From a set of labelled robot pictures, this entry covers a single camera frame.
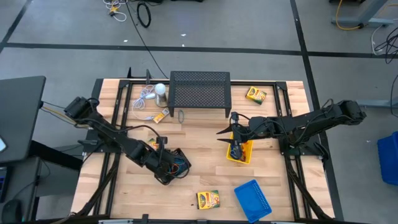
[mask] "yellow cable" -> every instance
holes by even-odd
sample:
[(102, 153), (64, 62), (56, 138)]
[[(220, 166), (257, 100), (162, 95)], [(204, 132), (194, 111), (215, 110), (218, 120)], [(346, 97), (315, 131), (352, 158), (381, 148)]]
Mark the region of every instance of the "yellow cable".
[(56, 113), (56, 114), (58, 114), (59, 116), (61, 116), (61, 117), (65, 118), (65, 119), (67, 119), (67, 120), (72, 121), (73, 123), (75, 123), (74, 120), (68, 118), (67, 116), (65, 116), (64, 114), (61, 114), (61, 113), (58, 112), (58, 111), (55, 111), (55, 110), (53, 110), (53, 109), (51, 109), (51, 108), (48, 108), (48, 107), (46, 107), (46, 106), (43, 106), (43, 108), (46, 109), (46, 110), (48, 110), (48, 111), (51, 111), (51, 112), (53, 112), (53, 113)]
[[(72, 122), (73, 124), (76, 124), (76, 122), (75, 122), (74, 120), (70, 119), (70, 118), (67, 117), (66, 115), (61, 114), (60, 112), (58, 112), (58, 111), (56, 111), (56, 110), (53, 110), (53, 109), (48, 108), (48, 107), (46, 107), (46, 106), (43, 106), (43, 108), (46, 109), (46, 110), (48, 110), (49, 112), (53, 112), (53, 113), (55, 113), (55, 114), (57, 114), (57, 115), (59, 115), (59, 116), (65, 118), (65, 119), (69, 120), (69, 121)], [(84, 128), (84, 127), (88, 127), (88, 126), (87, 126), (87, 125), (81, 125), (81, 126), (79, 126), (79, 128)]]
[(341, 30), (355, 30), (355, 29), (359, 29), (360, 26), (351, 27), (351, 28), (345, 28), (345, 27), (341, 27), (341, 26), (338, 24), (338, 11), (340, 10), (341, 3), (343, 3), (343, 0), (340, 0), (340, 3), (338, 4), (337, 11), (336, 11), (336, 25), (337, 25), (337, 27), (338, 27), (339, 29), (341, 29)]

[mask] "blue tray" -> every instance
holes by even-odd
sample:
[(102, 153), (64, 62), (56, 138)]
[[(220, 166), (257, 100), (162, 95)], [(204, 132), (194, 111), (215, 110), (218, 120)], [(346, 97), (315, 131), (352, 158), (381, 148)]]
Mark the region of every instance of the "blue tray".
[(236, 187), (234, 191), (250, 223), (254, 223), (272, 212), (271, 206), (256, 180), (250, 180), (242, 186)]

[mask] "yellow crayon box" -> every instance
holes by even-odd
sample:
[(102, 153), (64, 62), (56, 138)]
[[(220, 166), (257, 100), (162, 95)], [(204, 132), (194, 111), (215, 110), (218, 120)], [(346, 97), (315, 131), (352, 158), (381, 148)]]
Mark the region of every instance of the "yellow crayon box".
[(267, 93), (259, 90), (258, 88), (251, 86), (248, 93), (246, 94), (246, 98), (252, 100), (258, 104), (262, 104), (262, 102), (266, 99)]
[(220, 195), (218, 190), (198, 192), (198, 209), (218, 208), (220, 206)]

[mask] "white cable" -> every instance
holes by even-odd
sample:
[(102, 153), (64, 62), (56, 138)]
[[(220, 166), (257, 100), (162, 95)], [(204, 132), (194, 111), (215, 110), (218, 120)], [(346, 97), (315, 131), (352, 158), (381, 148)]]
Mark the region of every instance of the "white cable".
[(372, 47), (372, 53), (374, 54), (374, 55), (383, 55), (384, 53), (380, 53), (380, 54), (377, 54), (376, 53), (376, 49), (374, 49), (374, 46), (375, 46), (375, 42), (373, 41), (373, 36), (374, 36), (374, 34), (382, 27), (383, 25), (381, 25), (381, 26), (379, 26), (378, 28), (376, 28), (374, 31), (373, 31), (373, 33), (372, 33), (372, 36), (371, 36), (371, 47)]
[(134, 109), (140, 109), (140, 110), (142, 110), (142, 109), (145, 108), (145, 98), (146, 98), (148, 95), (150, 95), (150, 94), (154, 94), (154, 93), (153, 93), (154, 89), (155, 89), (155, 86), (154, 86), (154, 85), (147, 85), (147, 86), (145, 86), (145, 87), (141, 90), (141, 93), (139, 94), (139, 98), (136, 99), (136, 100), (134, 100), (134, 101), (132, 102), (132, 110), (131, 110), (131, 111), (132, 111), (133, 115), (134, 115), (137, 119), (144, 120), (144, 121), (150, 121), (150, 120), (152, 120), (152, 119), (155, 118), (155, 116), (149, 116), (149, 117), (146, 117), (146, 118), (140, 118), (140, 117), (138, 117), (138, 116), (135, 114), (135, 112), (134, 112)]
[[(116, 11), (114, 11), (114, 13), (115, 13), (115, 15), (113, 16), (114, 19), (116, 19), (116, 20), (119, 21), (119, 22), (124, 22), (124, 21), (126, 21), (127, 16), (125, 15), (125, 13), (123, 13), (123, 12), (116, 12)], [(116, 17), (116, 14), (124, 15), (124, 19), (118, 19), (118, 18)]]
[[(125, 0), (125, 2), (121, 2), (121, 1), (113, 1), (111, 0), (110, 2), (106, 2), (105, 0), (102, 0), (102, 2), (105, 4), (105, 7), (107, 9), (109, 9), (109, 13), (111, 12), (112, 8), (115, 7), (116, 9), (119, 9), (121, 5), (126, 4), (128, 2), (128, 0)], [(114, 10), (114, 15), (112, 16), (114, 19), (116, 19), (119, 22), (124, 22), (127, 20), (127, 15), (125, 15), (125, 13), (123, 12), (118, 12), (117, 10)], [(123, 15), (124, 19), (118, 19), (118, 17), (116, 16), (117, 14), (119, 15)]]

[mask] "yellow container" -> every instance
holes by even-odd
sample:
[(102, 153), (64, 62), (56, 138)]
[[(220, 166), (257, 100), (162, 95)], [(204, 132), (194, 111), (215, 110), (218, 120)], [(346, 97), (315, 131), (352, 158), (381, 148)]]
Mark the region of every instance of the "yellow container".
[(243, 153), (246, 154), (246, 160), (245, 161), (240, 161), (236, 160), (231, 157), (230, 152), (231, 152), (231, 144), (228, 144), (228, 150), (226, 151), (226, 158), (235, 161), (235, 162), (240, 162), (243, 164), (250, 164), (250, 158), (251, 158), (251, 152), (253, 150), (253, 140), (248, 140), (247, 142), (242, 144), (243, 147)]

